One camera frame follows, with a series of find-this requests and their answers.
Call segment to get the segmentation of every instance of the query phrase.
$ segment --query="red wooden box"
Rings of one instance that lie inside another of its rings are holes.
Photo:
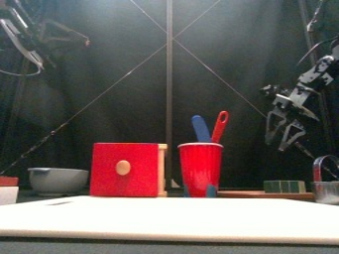
[[[165,149],[166,145],[150,143],[95,143],[90,194],[162,195]]]

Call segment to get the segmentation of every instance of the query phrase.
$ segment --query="red object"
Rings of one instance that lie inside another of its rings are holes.
[[[158,144],[94,144],[90,194],[158,196],[158,155]]]
[[[223,136],[223,133],[229,124],[229,118],[230,118],[229,116],[230,116],[229,111],[222,111],[219,113],[215,130],[213,134],[213,142],[215,143],[219,143],[221,138]]]
[[[0,177],[0,187],[17,187],[19,178]]]
[[[179,146],[183,182],[191,197],[206,197],[209,186],[219,189],[223,146],[187,143]]]

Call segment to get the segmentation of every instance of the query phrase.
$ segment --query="dark background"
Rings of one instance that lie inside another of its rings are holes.
[[[33,2],[38,23],[54,19],[87,35],[91,45],[53,51],[58,66],[47,66],[41,75],[0,73],[2,170],[69,122],[6,172],[6,176],[21,178],[23,187],[30,185],[29,168],[90,170],[95,142],[170,143],[167,178],[182,185],[178,145],[197,141],[191,117],[202,115],[213,132],[222,110],[231,114],[222,139],[222,187],[261,189],[265,180],[313,181],[313,160],[294,147],[282,153],[277,144],[265,143],[265,118],[273,107],[259,89],[269,84],[294,88],[298,77],[313,67],[310,58],[300,67],[297,63],[309,51],[302,14],[308,12],[310,20],[318,1],[173,2],[170,28],[166,0]],[[338,34],[338,6],[337,1],[328,1],[312,34],[316,43]],[[166,48],[169,29],[175,38],[171,56]],[[0,33],[0,67],[21,72],[26,61]],[[329,44],[316,53],[318,58],[332,54]],[[37,71],[33,64],[29,71]],[[314,157],[338,155],[338,94],[337,85],[326,88],[330,126],[317,122],[306,126],[301,142]],[[317,103],[313,107],[322,114]]]

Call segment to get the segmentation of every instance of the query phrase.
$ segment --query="white table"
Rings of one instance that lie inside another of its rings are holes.
[[[3,239],[339,246],[339,206],[288,199],[85,195],[3,205],[0,215]]]

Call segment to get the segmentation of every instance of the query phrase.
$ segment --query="red plastic cup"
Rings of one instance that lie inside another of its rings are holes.
[[[179,145],[185,196],[218,195],[223,146],[218,143]]]

